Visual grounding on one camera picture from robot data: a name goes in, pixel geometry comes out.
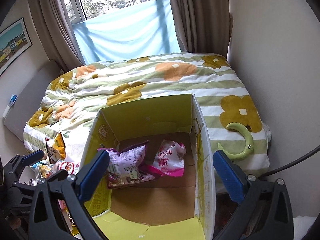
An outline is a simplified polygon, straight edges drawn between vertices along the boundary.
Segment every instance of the framed picture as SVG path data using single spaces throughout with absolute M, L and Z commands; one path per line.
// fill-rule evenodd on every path
M 31 45 L 23 18 L 3 30 L 0 33 L 0 76 Z

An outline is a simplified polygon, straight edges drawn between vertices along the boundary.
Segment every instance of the cardboard box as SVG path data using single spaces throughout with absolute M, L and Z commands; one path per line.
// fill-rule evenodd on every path
M 110 240 L 211 240 L 215 222 L 215 184 L 208 131 L 194 95 L 125 102 L 99 111 L 81 164 L 101 147 L 124 149 L 150 140 L 146 162 L 153 163 L 163 139 L 182 142 L 187 153 L 182 177 L 164 176 L 109 190 L 106 177 L 85 203 Z

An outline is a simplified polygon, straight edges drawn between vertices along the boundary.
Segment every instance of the metal bolt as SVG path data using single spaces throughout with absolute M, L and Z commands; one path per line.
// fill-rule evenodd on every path
M 280 185 L 283 185 L 284 181 L 283 181 L 283 179 L 277 179 L 277 183 L 280 184 Z
M 44 182 L 45 182 L 45 178 L 41 178 L 41 179 L 38 180 L 39 184 L 43 184 Z
M 248 180 L 250 181 L 255 181 L 256 180 L 256 176 L 252 175 L 252 174 L 249 174 L 248 175 Z
M 67 176 L 67 180 L 69 180 L 69 181 L 73 181 L 75 178 L 76 178 L 76 176 L 73 174 Z

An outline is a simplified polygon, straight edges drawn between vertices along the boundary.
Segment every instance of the headboard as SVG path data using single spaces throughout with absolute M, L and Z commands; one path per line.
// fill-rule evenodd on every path
M 45 64 L 26 85 L 9 110 L 4 125 L 21 141 L 26 123 L 39 109 L 49 83 L 59 76 L 60 68 L 54 60 Z

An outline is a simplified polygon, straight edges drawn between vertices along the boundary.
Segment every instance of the bed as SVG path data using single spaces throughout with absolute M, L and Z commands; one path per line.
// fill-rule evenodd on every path
M 253 136 L 254 153 L 235 163 L 247 174 L 265 172 L 269 159 L 263 123 L 243 83 L 217 54 L 172 53 L 75 68 L 49 84 L 39 110 L 24 128 L 24 144 L 29 152 L 46 152 L 45 138 L 61 132 L 68 158 L 77 162 L 100 108 L 190 93 L 195 94 L 203 112 L 212 152 L 218 149 L 218 142 L 228 152 L 241 152 L 244 138 L 226 126 L 242 123 Z M 216 187 L 217 191 L 223 188 L 219 182 Z

